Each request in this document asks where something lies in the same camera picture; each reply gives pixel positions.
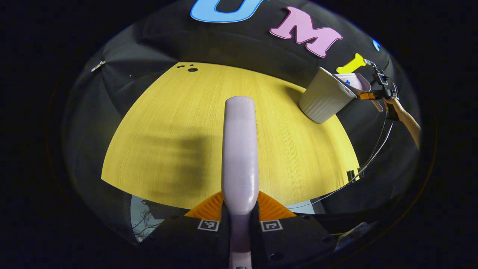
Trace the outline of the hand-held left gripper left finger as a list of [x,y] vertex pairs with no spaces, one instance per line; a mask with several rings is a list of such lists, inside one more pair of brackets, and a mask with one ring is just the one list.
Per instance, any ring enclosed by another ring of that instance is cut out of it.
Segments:
[[168,216],[140,249],[155,268],[228,268],[230,232],[219,191],[183,215]]

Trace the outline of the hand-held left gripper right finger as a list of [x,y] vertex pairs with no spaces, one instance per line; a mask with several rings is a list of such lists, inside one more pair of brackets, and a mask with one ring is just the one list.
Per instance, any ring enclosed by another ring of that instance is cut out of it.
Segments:
[[316,218],[297,215],[262,191],[249,231],[254,268],[299,268],[328,256],[337,244]]

